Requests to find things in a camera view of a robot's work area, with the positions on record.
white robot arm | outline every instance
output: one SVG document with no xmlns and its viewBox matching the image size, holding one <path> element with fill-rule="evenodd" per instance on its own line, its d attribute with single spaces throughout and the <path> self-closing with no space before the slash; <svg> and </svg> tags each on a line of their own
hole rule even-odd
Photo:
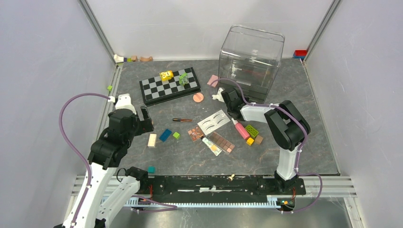
<svg viewBox="0 0 403 228">
<path fill-rule="evenodd" d="M 111 97 L 110 101 L 114 102 L 115 98 Z M 102 205 L 99 205 L 111 177 L 116 172 L 120 160 L 127 154 L 133 138 L 154 130 L 147 109 L 141 107 L 141 111 L 143 121 L 140 121 L 129 94 L 118 97 L 115 110 L 108 115 L 109 126 L 91 146 L 88 162 L 92 177 L 86 173 L 86 178 L 91 178 L 91 186 L 83 184 L 69 216 L 63 224 L 55 226 L 56 228 L 107 228 L 123 205 L 140 189 L 140 182 L 146 178 L 147 172 L 132 167 L 126 171 L 118 188 Z M 80 205 L 80 199 L 86 188 L 88 191 L 85 200 Z"/>
<path fill-rule="evenodd" d="M 267 123 L 277 144 L 280 146 L 280 158 L 275 172 L 275 178 L 279 181 L 280 189 L 288 188 L 297 178 L 294 169 L 297 146 L 304 140 L 301 129 L 293 122 L 285 123 L 288 117 L 272 106 L 254 106 L 254 103 L 245 104 L 236 90 L 221 93 L 228 114 L 239 121 L 257 121 Z M 307 133 L 310 133 L 309 124 L 302 117 L 301 113 L 290 101 L 284 101 L 280 106 L 295 117 Z"/>
</svg>

transparent plastic bin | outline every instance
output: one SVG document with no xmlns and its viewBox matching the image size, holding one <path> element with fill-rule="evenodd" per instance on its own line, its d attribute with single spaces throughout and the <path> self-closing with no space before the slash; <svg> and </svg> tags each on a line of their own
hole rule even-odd
<svg viewBox="0 0 403 228">
<path fill-rule="evenodd" d="M 284 36 L 279 33 L 234 25 L 221 48 L 218 77 L 235 80 L 251 101 L 264 103 L 280 67 L 283 46 Z M 218 87 L 238 90 L 225 80 Z"/>
</svg>

teal cube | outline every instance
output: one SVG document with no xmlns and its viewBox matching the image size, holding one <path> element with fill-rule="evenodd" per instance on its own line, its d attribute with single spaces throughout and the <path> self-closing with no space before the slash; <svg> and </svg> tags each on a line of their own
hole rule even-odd
<svg viewBox="0 0 403 228">
<path fill-rule="evenodd" d="M 155 167 L 154 166 L 148 166 L 148 173 L 149 174 L 154 174 L 155 173 Z"/>
</svg>

gray marble table surface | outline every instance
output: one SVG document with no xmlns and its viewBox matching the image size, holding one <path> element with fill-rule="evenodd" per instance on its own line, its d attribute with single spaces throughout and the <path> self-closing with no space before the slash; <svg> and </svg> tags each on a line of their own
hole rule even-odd
<svg viewBox="0 0 403 228">
<path fill-rule="evenodd" d="M 170 136 L 166 142 L 157 139 L 156 148 L 148 148 L 150 133 L 134 138 L 128 154 L 120 167 L 135 166 L 147 170 L 156 168 L 158 175 L 212 175 L 212 174 L 273 174 L 278 165 L 279 146 L 275 143 L 265 123 L 244 122 L 255 127 L 264 138 L 261 145 L 249 146 L 235 130 L 232 122 L 216 132 L 235 144 L 235 149 L 215 156 L 200 140 L 192 142 L 187 131 L 197 123 L 222 109 L 224 103 L 212 100 L 209 93 L 215 90 L 207 85 L 213 74 L 218 73 L 218 60 L 155 61 L 124 63 L 117 94 L 129 93 L 135 107 L 143 104 L 139 81 L 167 70 L 193 67 L 201 84 L 204 101 L 196 103 L 192 95 L 180 97 L 148 107 L 154 121 L 154 132 L 159 137 L 165 129 L 178 132 L 176 140 Z M 280 103 L 291 100 L 311 126 L 309 140 L 303 149 L 299 170 L 321 174 L 337 173 L 337 166 L 319 116 L 310 84 L 304 68 L 298 59 L 283 59 L 266 103 Z M 192 123 L 173 122 L 172 118 L 193 119 Z"/>
</svg>

yellow cube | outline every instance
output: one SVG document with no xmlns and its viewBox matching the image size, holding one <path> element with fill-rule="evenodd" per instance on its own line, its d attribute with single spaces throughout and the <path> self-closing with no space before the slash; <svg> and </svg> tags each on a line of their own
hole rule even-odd
<svg viewBox="0 0 403 228">
<path fill-rule="evenodd" d="M 166 72 L 161 72 L 160 77 L 162 81 L 167 81 L 171 78 L 173 78 L 173 72 L 171 70 L 166 71 Z"/>
<path fill-rule="evenodd" d="M 253 144 L 255 140 L 253 140 L 251 137 L 248 138 L 248 140 L 246 141 L 246 144 L 248 144 L 249 146 L 251 146 Z"/>
</svg>

